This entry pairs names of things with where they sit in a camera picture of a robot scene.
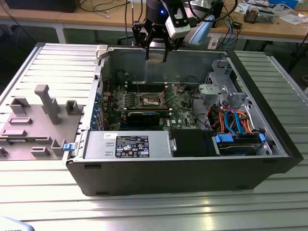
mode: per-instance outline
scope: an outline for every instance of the floor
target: floor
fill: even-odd
[[[24,29],[38,42],[58,42],[53,28],[25,26]],[[98,31],[98,36],[95,38],[92,30],[80,29],[66,29],[65,34],[68,42],[75,44],[116,45],[117,38],[125,36],[124,32]],[[208,41],[209,39],[203,46],[200,46],[200,48],[206,48]],[[250,42],[245,49],[248,51],[257,51],[261,43],[261,41]],[[235,49],[243,49],[244,44],[245,40],[239,39]],[[33,46],[33,41],[17,26],[13,27],[13,36],[9,37],[5,34],[0,36],[0,92],[5,89],[5,86],[10,82],[20,65],[32,50]],[[273,44],[268,45],[265,48],[265,51],[271,52],[284,68],[288,66],[288,63],[292,58],[291,53],[293,52],[292,48],[290,48],[285,42],[274,42]],[[302,82],[302,76],[308,75],[307,63],[308,57],[302,58],[291,72],[292,78],[302,89],[307,87]]]

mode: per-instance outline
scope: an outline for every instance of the black plastic part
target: black plastic part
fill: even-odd
[[[214,156],[213,132],[200,129],[171,129],[169,137],[175,141],[173,157]]]
[[[164,25],[169,15],[160,0],[148,0],[146,1],[145,17],[152,23]]]
[[[130,112],[127,116],[129,126],[153,127],[159,125],[160,114],[156,112]]]
[[[11,9],[73,13],[79,0],[6,0]]]
[[[46,44],[46,42],[37,42],[35,44],[35,47],[43,47],[43,46],[45,46],[45,44]]]
[[[228,56],[231,59],[232,63],[236,66],[236,70],[241,76],[244,84],[248,87],[248,90],[252,97],[254,98],[256,104],[258,105],[261,113],[265,117],[269,126],[275,133],[278,141],[282,145],[284,151],[291,157],[293,157],[287,164],[281,168],[282,172],[287,172],[292,167],[301,162],[304,158],[291,140],[288,133],[285,131],[284,127],[280,123],[279,119],[269,106],[268,102],[263,97],[262,93],[259,91],[255,82],[252,80],[251,76],[243,66],[240,59],[237,57],[234,51],[228,51]]]
[[[242,28],[242,25],[243,25],[242,23],[233,22],[231,26],[234,29],[240,30]]]

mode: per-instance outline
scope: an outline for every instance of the slotted metal surface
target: slotted metal surface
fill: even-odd
[[[262,52],[236,51],[236,54],[306,160],[307,97],[274,57]]]
[[[54,50],[63,48],[57,46],[48,44],[44,49],[57,53]],[[88,51],[83,46],[77,47],[80,51]],[[254,60],[254,56],[250,54],[257,54],[257,59],[262,61],[261,64],[246,60],[245,58]],[[45,60],[45,58],[37,58],[34,63],[58,65],[54,61],[57,57],[55,59],[53,57],[53,55],[50,56],[52,62],[37,62]],[[261,53],[245,52],[240,57],[245,60],[243,61],[245,65],[266,66],[274,72],[275,67],[271,60]],[[73,60],[85,62],[88,59],[72,56],[70,61]],[[60,98],[63,99],[72,98],[72,96],[63,95],[63,92],[58,92],[59,90],[89,90],[87,85],[90,82],[85,82],[85,80],[90,77],[68,76],[62,78],[64,82],[60,82],[61,78],[39,76],[37,81],[41,83],[44,81],[54,83],[50,85],[53,94],[61,93]],[[31,89],[32,85],[35,86],[37,83],[36,75],[30,77],[24,76],[23,79],[25,78],[26,81],[16,83],[12,92],[17,89],[17,86],[21,86],[21,89],[27,93],[26,90]],[[279,94],[277,91],[271,93],[267,90],[272,88],[288,90],[287,94],[296,96],[296,93],[290,91],[293,87],[286,79],[278,82],[267,81],[268,84],[264,84],[263,81],[256,81],[256,83],[264,94]],[[301,114],[308,113],[307,105],[302,100],[293,99],[282,101],[271,97],[269,104],[279,117],[287,120],[287,118],[296,116],[305,121],[305,116]],[[1,112],[5,110],[3,104],[0,109]],[[65,229],[75,231],[89,229],[108,231],[306,231],[308,229],[308,148],[305,138],[308,126],[298,124],[284,126],[305,160],[286,174],[271,176],[253,191],[87,197],[82,194],[61,161],[0,161],[0,216],[5,215],[23,220],[37,231]]]

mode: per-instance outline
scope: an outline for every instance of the red wire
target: red wire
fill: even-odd
[[[110,80],[108,80],[108,88],[107,88],[107,91],[106,91],[106,92],[108,92],[109,89],[110,89]]]
[[[213,125],[212,125],[212,127],[213,127],[213,126],[215,126],[215,125],[216,125],[216,123],[218,123],[218,122],[220,122],[220,121],[219,121],[219,120],[217,120],[217,121],[215,122],[215,124],[213,124]]]

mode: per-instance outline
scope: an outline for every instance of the electronic device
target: electronic device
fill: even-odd
[[[60,11],[73,13],[79,0],[5,0],[11,9]]]
[[[272,23],[274,20],[274,13],[269,9],[258,9],[257,7],[249,6],[245,15],[244,21],[246,23]]]
[[[78,139],[63,149],[85,195],[253,189],[303,159],[234,51],[165,63],[136,47],[96,53]]]

